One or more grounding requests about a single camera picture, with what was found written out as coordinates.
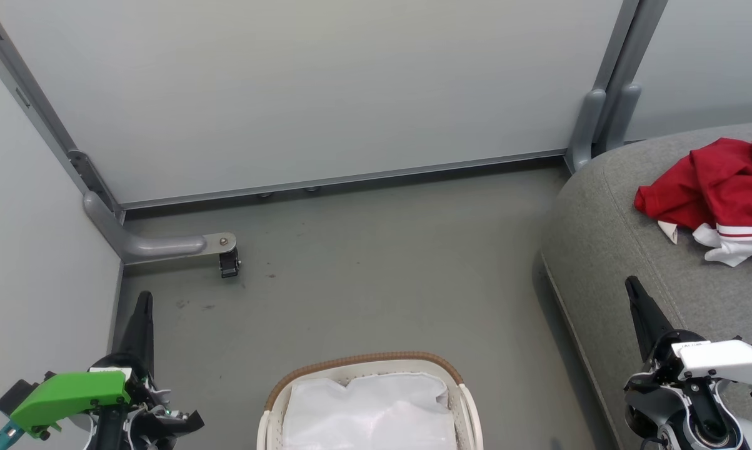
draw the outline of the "gray fabric upholstery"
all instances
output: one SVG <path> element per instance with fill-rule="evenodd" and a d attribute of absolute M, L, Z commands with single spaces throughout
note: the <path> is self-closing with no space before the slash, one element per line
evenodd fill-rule
<path fill-rule="evenodd" d="M 624 449 L 639 448 L 624 421 L 623 391 L 641 367 L 624 280 L 638 276 L 677 328 L 710 340 L 752 342 L 752 260 L 736 268 L 706 262 L 708 250 L 680 231 L 673 245 L 633 207 L 648 185 L 690 150 L 720 137 L 752 139 L 752 124 L 691 131 L 637 142 L 588 163 L 561 191 L 542 253 L 613 431 Z M 733 385 L 727 404 L 752 421 L 752 399 Z"/>

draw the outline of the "pile of clothes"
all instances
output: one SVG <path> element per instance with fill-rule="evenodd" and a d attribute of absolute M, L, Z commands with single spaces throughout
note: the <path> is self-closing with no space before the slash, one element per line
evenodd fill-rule
<path fill-rule="evenodd" d="M 634 207 L 676 242 L 676 227 L 712 247 L 707 261 L 735 267 L 752 256 L 752 142 L 722 137 L 693 150 L 650 186 Z"/>

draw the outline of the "teal connector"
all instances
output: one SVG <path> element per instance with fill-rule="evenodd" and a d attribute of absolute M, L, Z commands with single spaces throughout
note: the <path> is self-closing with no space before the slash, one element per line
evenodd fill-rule
<path fill-rule="evenodd" d="M 25 432 L 15 422 L 9 421 L 8 424 L 1 428 L 0 432 L 0 450 L 7 450 L 21 438 Z"/>

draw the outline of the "gray floor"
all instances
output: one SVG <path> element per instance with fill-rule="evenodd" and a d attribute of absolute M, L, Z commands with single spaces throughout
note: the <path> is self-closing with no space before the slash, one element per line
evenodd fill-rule
<path fill-rule="evenodd" d="M 155 301 L 156 379 L 206 421 L 180 448 L 253 448 L 295 368 L 373 351 L 438 353 L 459 371 L 487 448 L 610 448 L 544 270 L 539 226 L 562 168 L 133 220 L 148 236 L 232 231 L 215 263 L 128 274 L 119 316 Z"/>

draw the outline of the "green plastic bracket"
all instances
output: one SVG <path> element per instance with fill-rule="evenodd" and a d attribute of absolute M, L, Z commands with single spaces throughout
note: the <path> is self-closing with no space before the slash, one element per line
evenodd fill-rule
<path fill-rule="evenodd" d="M 98 405 L 128 402 L 125 374 L 122 371 L 82 371 L 61 373 L 40 384 L 10 415 L 10 419 L 28 435 L 39 438 L 48 427 L 61 428 L 61 421 Z"/>

